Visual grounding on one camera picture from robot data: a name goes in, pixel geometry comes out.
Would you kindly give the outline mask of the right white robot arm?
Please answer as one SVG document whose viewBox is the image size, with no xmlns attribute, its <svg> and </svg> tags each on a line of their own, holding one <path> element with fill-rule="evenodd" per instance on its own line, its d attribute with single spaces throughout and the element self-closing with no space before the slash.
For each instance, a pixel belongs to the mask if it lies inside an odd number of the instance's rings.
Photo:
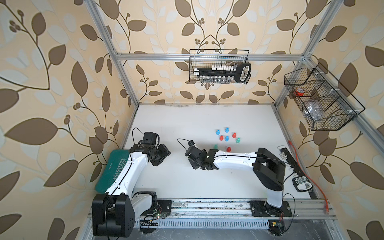
<svg viewBox="0 0 384 240">
<path fill-rule="evenodd" d="M 233 169 L 252 171 L 267 188 L 267 205 L 280 209 L 283 205 L 286 163 L 265 148 L 252 153 L 228 153 L 216 149 L 200 150 L 188 141 L 185 156 L 191 166 L 201 170 Z"/>
</svg>

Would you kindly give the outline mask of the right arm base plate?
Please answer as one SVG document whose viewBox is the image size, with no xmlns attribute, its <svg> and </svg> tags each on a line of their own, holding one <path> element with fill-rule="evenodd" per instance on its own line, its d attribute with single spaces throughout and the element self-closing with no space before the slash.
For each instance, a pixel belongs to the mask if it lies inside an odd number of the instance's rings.
<svg viewBox="0 0 384 240">
<path fill-rule="evenodd" d="M 249 201 L 253 217 L 292 217 L 293 208 L 290 207 L 287 201 L 282 202 L 280 208 L 273 207 L 267 201 L 253 200 Z"/>
</svg>

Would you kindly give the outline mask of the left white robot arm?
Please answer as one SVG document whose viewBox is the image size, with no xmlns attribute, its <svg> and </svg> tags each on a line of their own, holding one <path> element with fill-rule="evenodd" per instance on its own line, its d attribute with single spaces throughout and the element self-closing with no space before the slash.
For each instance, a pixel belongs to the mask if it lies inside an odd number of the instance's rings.
<svg viewBox="0 0 384 240">
<path fill-rule="evenodd" d="M 129 150 L 111 152 L 92 202 L 94 236 L 127 238 L 141 217 L 145 225 L 151 226 L 163 215 L 156 192 L 135 193 L 134 188 L 147 164 L 157 167 L 170 154 L 153 132 L 144 132 L 143 139 Z"/>
</svg>

